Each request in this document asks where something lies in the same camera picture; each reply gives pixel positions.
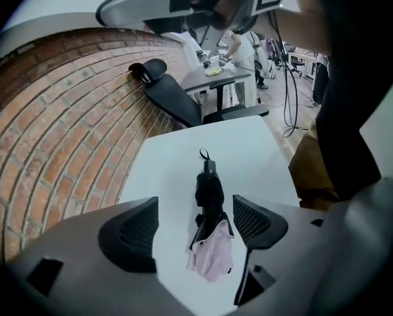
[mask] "black umbrella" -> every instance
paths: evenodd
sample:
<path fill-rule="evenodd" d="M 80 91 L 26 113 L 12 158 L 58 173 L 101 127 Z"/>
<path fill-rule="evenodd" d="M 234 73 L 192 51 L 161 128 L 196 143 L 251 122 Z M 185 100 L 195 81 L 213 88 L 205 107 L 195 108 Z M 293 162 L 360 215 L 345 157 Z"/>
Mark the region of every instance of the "black umbrella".
<path fill-rule="evenodd" d="M 212 282 L 232 269 L 231 238 L 234 237 L 230 221 L 223 211 L 224 192 L 217 174 L 215 162 L 199 151 L 203 172 L 197 176 L 196 203 L 202 207 L 195 222 L 197 232 L 189 249 L 188 268 L 197 271 Z"/>

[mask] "gray desk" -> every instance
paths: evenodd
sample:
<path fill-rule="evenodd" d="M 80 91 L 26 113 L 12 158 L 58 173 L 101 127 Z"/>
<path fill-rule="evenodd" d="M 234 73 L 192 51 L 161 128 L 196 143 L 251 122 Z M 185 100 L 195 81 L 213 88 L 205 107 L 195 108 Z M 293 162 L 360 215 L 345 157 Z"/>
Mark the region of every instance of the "gray desk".
<path fill-rule="evenodd" d="M 202 92 L 206 89 L 217 89 L 217 110 L 223 107 L 224 86 L 230 83 L 243 82 L 250 76 L 250 71 L 227 64 L 218 75 L 206 76 L 205 69 L 200 66 L 197 70 L 189 72 L 180 86 L 188 94 Z"/>

